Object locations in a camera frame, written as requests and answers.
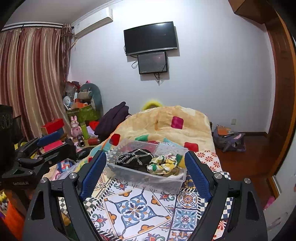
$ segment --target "wooden floor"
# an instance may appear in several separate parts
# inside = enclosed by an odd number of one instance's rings
[[[245,152],[225,152],[216,148],[222,170],[230,173],[232,180],[241,181],[245,177],[251,179],[262,207],[270,196],[271,189],[266,181],[270,169],[266,156],[267,138],[264,136],[244,137],[247,150]]]

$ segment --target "gray bag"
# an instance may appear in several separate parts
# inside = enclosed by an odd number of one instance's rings
[[[226,151],[246,151],[244,143],[244,133],[234,132],[234,135],[221,137],[218,135],[217,127],[214,130],[213,141],[216,147]]]

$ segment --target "pink bunny toy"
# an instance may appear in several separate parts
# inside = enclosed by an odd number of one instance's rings
[[[74,138],[77,138],[77,136],[81,134],[82,134],[82,130],[77,121],[77,117],[74,116],[73,118],[73,116],[71,116],[71,136],[73,136]]]

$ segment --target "screw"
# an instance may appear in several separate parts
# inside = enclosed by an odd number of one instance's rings
[[[40,182],[45,183],[47,180],[48,180],[47,177],[43,177],[43,178],[41,178]]]
[[[251,179],[249,179],[247,177],[244,179],[244,181],[245,181],[245,183],[248,183],[248,184],[251,183]]]
[[[75,177],[77,177],[77,173],[73,172],[69,174],[70,179],[74,179]]]
[[[214,174],[214,177],[217,178],[217,179],[221,179],[221,178],[222,178],[222,174],[216,172],[216,173]]]

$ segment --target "air conditioner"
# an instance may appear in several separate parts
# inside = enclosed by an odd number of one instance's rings
[[[112,9],[106,7],[74,25],[74,34],[77,38],[81,38],[91,31],[111,22],[113,22]]]

